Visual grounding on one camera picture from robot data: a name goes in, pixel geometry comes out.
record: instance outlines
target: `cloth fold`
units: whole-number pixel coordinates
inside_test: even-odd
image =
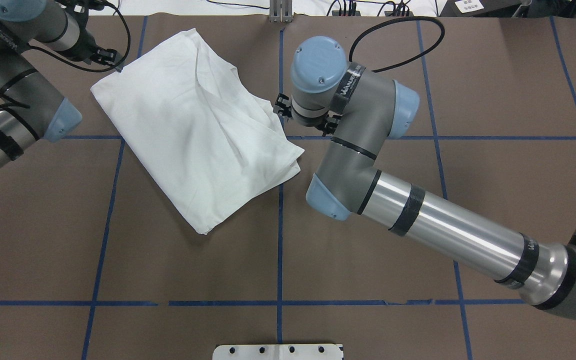
[[[269,101],[195,29],[179,32],[90,89],[174,207],[207,234],[299,173]]]

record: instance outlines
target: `white cloth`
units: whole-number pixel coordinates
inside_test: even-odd
[[[299,173],[269,101],[195,29],[90,89],[139,161],[199,234]]]

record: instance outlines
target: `light blue cap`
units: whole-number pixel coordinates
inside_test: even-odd
[[[0,0],[0,19],[20,23],[44,12],[46,0]]]
[[[52,117],[50,125],[43,138],[50,142],[59,141],[62,137],[68,135],[72,130],[77,128],[82,122],[82,114],[77,110],[68,98],[63,98],[57,112]]]
[[[399,139],[408,131],[419,109],[419,94],[413,89],[395,82],[395,114],[392,118],[389,138]]]
[[[317,174],[312,176],[312,181],[306,191],[306,202],[318,212],[336,219],[345,221],[350,215],[350,210],[330,192],[330,190],[318,178]]]
[[[300,91],[318,94],[336,86],[346,68],[346,52],[341,45],[327,36],[314,36],[295,51],[290,78]]]

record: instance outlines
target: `table surface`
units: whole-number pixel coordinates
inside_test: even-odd
[[[131,16],[129,60],[196,28],[254,95],[290,95],[297,45],[349,49],[378,18]],[[576,20],[446,18],[443,43],[383,73],[422,102],[377,166],[540,242],[576,227]],[[121,49],[114,18],[91,18]],[[368,36],[369,69],[434,42],[432,24]],[[346,359],[576,359],[576,321],[360,216],[304,197],[329,141],[285,124],[301,172],[209,235],[175,210],[89,91],[103,75],[27,58],[82,112],[0,170],[0,359],[197,359],[220,344],[332,342]]]

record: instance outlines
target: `robotic arm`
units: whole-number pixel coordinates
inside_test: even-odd
[[[104,0],[0,0],[0,97],[7,101],[0,105],[0,168],[39,139],[56,142],[82,121],[70,101],[22,57],[32,48],[30,40],[71,61],[110,66],[98,72],[121,70],[126,57],[99,47],[86,30],[89,9],[106,5]]]
[[[576,231],[565,246],[538,243],[373,167],[386,137],[402,137],[414,120],[416,92],[348,63],[324,36],[297,48],[290,77],[292,99],[279,94],[275,112],[333,133],[306,193],[311,207],[339,221],[368,217],[518,290],[537,309],[576,319]]]

